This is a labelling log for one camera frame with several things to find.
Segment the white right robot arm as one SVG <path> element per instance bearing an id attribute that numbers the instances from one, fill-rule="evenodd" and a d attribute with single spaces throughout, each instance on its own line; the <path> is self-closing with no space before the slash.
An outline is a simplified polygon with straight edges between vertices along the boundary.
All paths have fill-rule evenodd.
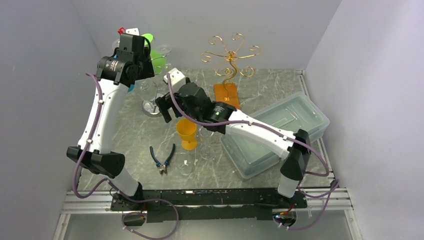
<path id="1" fill-rule="evenodd" d="M 176 117 L 185 117 L 211 132 L 242 137 L 269 149 L 284 161 L 275 194 L 276 203 L 287 208 L 295 201 L 295 191 L 306 174 L 312 153 L 306 131 L 279 129 L 225 102 L 212 101 L 204 89 L 193 82 L 184 84 L 176 92 L 157 97 L 155 103 L 167 123 L 172 119 L 169 114 L 172 109 Z"/>

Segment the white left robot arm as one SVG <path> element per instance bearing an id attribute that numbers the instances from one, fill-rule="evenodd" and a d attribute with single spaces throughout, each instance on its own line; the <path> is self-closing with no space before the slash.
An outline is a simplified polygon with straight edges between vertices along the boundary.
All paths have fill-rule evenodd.
<path id="1" fill-rule="evenodd" d="M 81 199 L 94 191 L 78 193 L 80 168 L 103 176 L 131 210 L 144 203 L 143 187 L 125 169 L 125 156 L 112 151 L 115 124 L 125 96 L 136 81 L 154 77 L 151 60 L 151 43 L 140 35 L 120 34 L 120 43 L 111 56 L 102 57 L 96 73 L 87 73 L 95 83 L 93 104 L 86 127 L 76 146 L 67 148 L 66 156 L 75 162 L 72 190 Z"/>

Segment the orange frosted wine glass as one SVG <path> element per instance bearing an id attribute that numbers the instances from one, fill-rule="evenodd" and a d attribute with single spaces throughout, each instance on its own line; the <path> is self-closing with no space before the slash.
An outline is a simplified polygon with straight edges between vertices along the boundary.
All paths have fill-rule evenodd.
<path id="1" fill-rule="evenodd" d="M 181 138 L 181 146 L 185 150 L 192 151 L 197 147 L 197 125 L 194 122 L 183 118 L 177 122 L 176 131 Z"/>

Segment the blue wine glass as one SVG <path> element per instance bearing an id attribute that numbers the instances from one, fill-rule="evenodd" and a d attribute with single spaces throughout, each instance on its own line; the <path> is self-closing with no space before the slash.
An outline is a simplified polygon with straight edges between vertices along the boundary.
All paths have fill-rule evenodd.
<path id="1" fill-rule="evenodd" d="M 135 85 L 134 84 L 131 84 L 130 87 L 128 88 L 128 91 L 127 92 L 128 93 L 131 92 L 134 88 L 135 88 Z"/>

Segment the ribbed clear wine glass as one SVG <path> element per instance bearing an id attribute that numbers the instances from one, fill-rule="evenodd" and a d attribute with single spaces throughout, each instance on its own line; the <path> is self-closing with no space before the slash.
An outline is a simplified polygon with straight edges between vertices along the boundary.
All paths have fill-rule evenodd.
<path id="1" fill-rule="evenodd" d="M 145 79 L 139 82 L 136 88 L 143 101 L 153 102 L 157 97 L 158 88 L 153 80 Z"/>

